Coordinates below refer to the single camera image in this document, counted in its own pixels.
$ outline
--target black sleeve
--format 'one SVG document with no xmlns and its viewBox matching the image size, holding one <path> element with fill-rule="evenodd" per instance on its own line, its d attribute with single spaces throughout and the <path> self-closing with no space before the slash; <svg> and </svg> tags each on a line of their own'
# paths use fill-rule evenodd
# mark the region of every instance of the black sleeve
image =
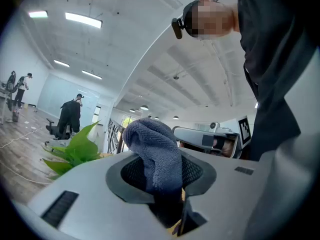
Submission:
<svg viewBox="0 0 320 240">
<path fill-rule="evenodd" d="M 318 16 L 308 17 L 316 8 L 306 0 L 238 0 L 244 73 L 259 103 L 251 160 L 300 134 L 285 95 L 316 51 L 319 39 L 310 26 Z"/>
</svg>

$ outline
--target white ceiling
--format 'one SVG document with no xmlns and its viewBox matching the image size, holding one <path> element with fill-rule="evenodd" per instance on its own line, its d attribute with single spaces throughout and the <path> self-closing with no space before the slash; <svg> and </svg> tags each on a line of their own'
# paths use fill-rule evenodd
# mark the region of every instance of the white ceiling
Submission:
<svg viewBox="0 0 320 240">
<path fill-rule="evenodd" d="M 119 109 L 148 105 L 151 113 L 165 114 L 209 104 L 236 107 L 253 100 L 243 72 L 239 33 L 212 41 L 184 33 L 181 40 L 170 38 L 168 47 L 158 44 L 166 32 L 172 35 L 172 29 L 166 27 L 173 15 L 178 17 L 191 1 L 25 0 L 21 17 L 52 70 L 102 85 L 106 91 L 102 94 L 114 97 Z M 48 18 L 31 19 L 27 15 L 40 10 L 46 10 Z M 102 20 L 102 28 L 66 20 L 65 12 Z M 157 53 L 149 56 L 152 49 Z M 81 70 L 93 71 L 102 81 Z"/>
</svg>

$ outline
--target mesh grille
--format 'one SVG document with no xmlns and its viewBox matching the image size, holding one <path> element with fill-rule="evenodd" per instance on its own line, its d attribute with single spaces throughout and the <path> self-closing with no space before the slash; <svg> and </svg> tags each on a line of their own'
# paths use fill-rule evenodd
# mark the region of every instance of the mesh grille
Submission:
<svg viewBox="0 0 320 240">
<path fill-rule="evenodd" d="M 142 191 L 146 190 L 147 179 L 145 176 L 144 161 L 141 157 L 126 164 L 121 170 L 123 180 Z"/>
<path fill-rule="evenodd" d="M 141 157 L 126 164 L 121 170 L 123 180 L 142 191 L 146 190 L 147 179 L 144 172 L 144 161 Z M 182 187 L 185 188 L 201 177 L 203 170 L 200 166 L 182 156 Z"/>
<path fill-rule="evenodd" d="M 191 162 L 189 159 L 182 156 L 182 187 L 185 188 L 192 182 L 195 182 L 201 177 L 203 170 L 200 166 Z"/>
</svg>

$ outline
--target gray towel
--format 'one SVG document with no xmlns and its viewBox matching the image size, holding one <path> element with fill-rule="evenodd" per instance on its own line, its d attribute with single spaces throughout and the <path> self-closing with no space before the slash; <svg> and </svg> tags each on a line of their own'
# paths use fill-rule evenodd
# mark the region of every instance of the gray towel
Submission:
<svg viewBox="0 0 320 240">
<path fill-rule="evenodd" d="M 172 130 L 160 121 L 142 118 L 128 125 L 123 140 L 143 160 L 146 192 L 179 201 L 182 158 Z"/>
</svg>

